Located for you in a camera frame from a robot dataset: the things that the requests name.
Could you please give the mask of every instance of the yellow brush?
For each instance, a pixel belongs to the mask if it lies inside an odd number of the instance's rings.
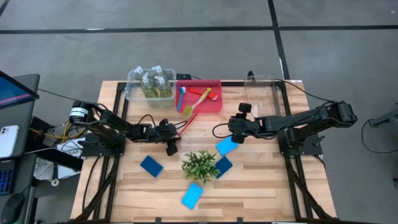
[[[201,103],[203,100],[206,99],[207,94],[209,94],[209,92],[211,91],[211,88],[207,88],[206,92],[200,97],[200,99],[197,101],[197,103],[195,103],[194,105],[190,106],[188,105],[187,107],[185,107],[183,115],[186,118],[191,117],[193,109],[195,109],[196,106],[199,105],[199,103]]]

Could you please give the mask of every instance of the light blue sponge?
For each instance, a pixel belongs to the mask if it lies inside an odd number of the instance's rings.
[[[218,152],[220,152],[222,156],[229,153],[233,149],[236,149],[239,145],[238,143],[232,142],[231,139],[232,137],[230,136],[216,145]]]
[[[197,186],[197,184],[192,183],[185,193],[184,198],[182,198],[181,203],[192,210],[197,204],[202,193],[203,189]]]

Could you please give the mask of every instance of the water bottle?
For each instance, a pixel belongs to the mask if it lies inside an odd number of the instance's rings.
[[[156,70],[156,76],[155,76],[155,77],[157,77],[156,79],[157,79],[158,81],[159,81],[158,78],[160,78],[160,77],[162,77],[166,82],[168,81],[168,79],[167,79],[167,73],[166,73],[166,71],[164,71],[164,70],[162,69],[161,66],[153,66],[152,69]]]
[[[136,80],[141,81],[142,76],[144,75],[144,69],[141,68],[141,66],[138,66],[136,69],[134,69],[133,74],[135,74]]]
[[[141,81],[141,89],[145,94],[146,98],[157,98],[159,94],[156,91],[154,86],[154,81],[148,78],[148,73],[146,72],[144,76],[142,76]]]
[[[163,77],[157,77],[157,89],[159,90],[159,96],[161,98],[170,98],[173,95],[172,87],[170,83],[165,81]],[[173,106],[173,100],[164,101],[162,104],[164,108],[170,108]]]

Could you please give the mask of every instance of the yellow cable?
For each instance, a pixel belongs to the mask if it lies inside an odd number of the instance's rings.
[[[69,127],[69,121],[67,122],[67,125],[65,125],[65,129],[63,130],[63,140],[62,140],[62,142],[65,142],[65,137],[67,136],[68,127]]]
[[[31,131],[33,131],[34,133],[40,134],[40,131],[33,129],[33,128],[29,128]],[[84,128],[83,130],[81,130],[79,133],[77,133],[74,136],[70,136],[70,139],[73,139],[75,137],[78,137],[79,135],[81,135],[83,133],[83,131],[85,131],[86,129]],[[52,134],[47,134],[44,133],[45,136],[47,137],[51,137],[51,138],[58,138],[58,139],[68,139],[68,137],[63,137],[63,136],[56,136],[56,135],[52,135]]]

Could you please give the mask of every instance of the desk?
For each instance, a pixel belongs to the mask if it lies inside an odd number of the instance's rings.
[[[32,91],[37,92],[40,75],[20,75],[13,77],[13,79],[19,81]],[[17,142],[11,157],[20,156],[25,152],[26,138],[29,132],[30,122],[32,120],[34,105],[35,101],[31,101],[0,110],[0,128],[10,125],[19,126]]]
[[[99,94],[99,103],[112,108],[118,82],[103,82]],[[287,93],[292,113],[308,110],[307,98],[298,89],[287,85]],[[279,154],[277,140],[247,138],[243,145],[227,154],[233,163],[219,180],[207,183],[204,193],[196,207],[189,210],[181,204],[190,180],[185,180],[181,170],[185,153],[202,149],[218,152],[211,130],[220,123],[228,121],[229,116],[238,112],[238,105],[245,102],[243,87],[223,87],[223,109],[219,114],[200,114],[188,127],[178,142],[178,153],[168,157],[163,144],[139,144],[127,141],[125,154],[120,159],[113,209],[112,222],[154,222],[161,217],[163,222],[235,222],[236,217],[244,221],[295,221],[292,198],[285,162]],[[120,103],[118,116],[123,104]],[[161,110],[137,110],[133,103],[127,109],[127,120],[136,123],[150,113],[159,122],[167,118],[171,123],[181,121],[176,112],[165,113]],[[227,128],[217,130],[219,135],[228,134]],[[164,170],[154,179],[140,162],[151,155],[164,166]],[[80,181],[76,192],[71,218],[81,213],[81,204],[88,174],[95,158],[83,163]],[[86,205],[97,191],[101,174],[102,158],[98,161],[91,178]],[[323,165],[312,156],[302,156],[307,187],[327,213],[335,216],[330,189]],[[302,195],[298,191],[300,211],[305,217]],[[105,193],[101,204],[100,218],[104,217],[108,197]]]
[[[30,88],[35,92],[37,91],[40,75],[21,75],[13,78],[25,85],[27,88]],[[25,189],[25,203],[18,218],[18,223],[20,224],[30,222],[30,213],[34,205],[34,188],[32,188],[31,186],[36,163],[36,155],[23,155],[23,153],[25,152],[25,144],[29,132],[30,121],[32,119],[34,104],[35,101],[31,101],[28,103],[0,110],[0,127],[9,125],[19,126],[17,142],[14,147],[12,157],[13,159],[15,159],[15,169],[17,172],[14,181],[13,193],[21,193]],[[10,197],[11,195],[0,196],[0,211],[2,211],[4,205]]]

